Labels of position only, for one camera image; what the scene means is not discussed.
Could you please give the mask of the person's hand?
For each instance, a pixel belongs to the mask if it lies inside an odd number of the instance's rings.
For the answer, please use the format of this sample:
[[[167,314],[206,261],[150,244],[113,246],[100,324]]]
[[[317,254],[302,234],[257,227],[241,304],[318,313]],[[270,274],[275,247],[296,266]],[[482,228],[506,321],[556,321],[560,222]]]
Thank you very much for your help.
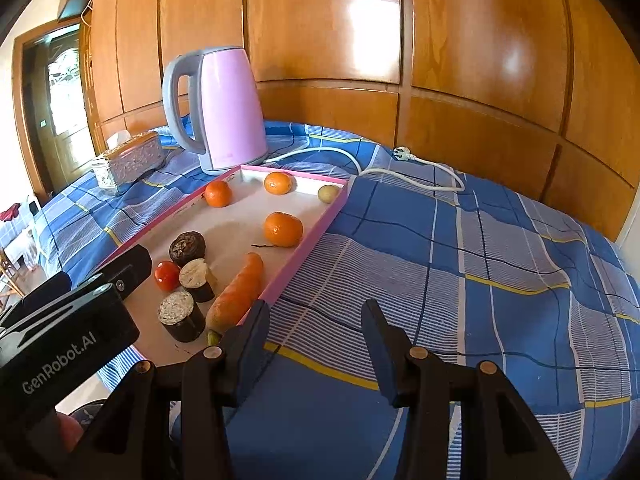
[[[65,451],[70,453],[84,434],[84,428],[70,415],[56,413],[56,416],[58,416],[58,422],[60,423],[60,436],[63,446]]]

